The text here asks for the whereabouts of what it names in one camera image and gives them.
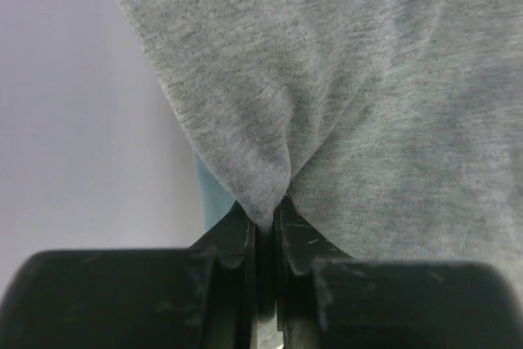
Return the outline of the grey t-shirt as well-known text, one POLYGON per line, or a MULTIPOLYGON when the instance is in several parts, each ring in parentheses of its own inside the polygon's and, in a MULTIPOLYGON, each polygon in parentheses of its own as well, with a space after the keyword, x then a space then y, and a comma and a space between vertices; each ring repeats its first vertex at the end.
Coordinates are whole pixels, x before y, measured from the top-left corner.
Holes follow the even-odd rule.
POLYGON ((361 258, 522 260, 522 0, 119 0, 261 227, 361 258))

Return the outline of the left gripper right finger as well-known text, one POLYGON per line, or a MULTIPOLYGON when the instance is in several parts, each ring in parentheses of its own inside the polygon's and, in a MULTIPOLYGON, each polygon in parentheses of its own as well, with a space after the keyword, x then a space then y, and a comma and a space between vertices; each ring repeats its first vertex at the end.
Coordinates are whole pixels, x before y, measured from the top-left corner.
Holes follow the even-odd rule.
POLYGON ((289 199, 275 211, 277 325, 287 348, 519 348, 512 288, 479 262, 362 261, 289 199))

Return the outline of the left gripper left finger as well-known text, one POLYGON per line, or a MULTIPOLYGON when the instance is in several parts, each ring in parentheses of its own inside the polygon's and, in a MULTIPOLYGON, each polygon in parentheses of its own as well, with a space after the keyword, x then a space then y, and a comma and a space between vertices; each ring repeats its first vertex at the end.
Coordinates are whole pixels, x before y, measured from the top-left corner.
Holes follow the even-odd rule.
POLYGON ((235 205, 189 248, 34 254, 1 304, 4 348, 252 348, 255 226, 235 205))

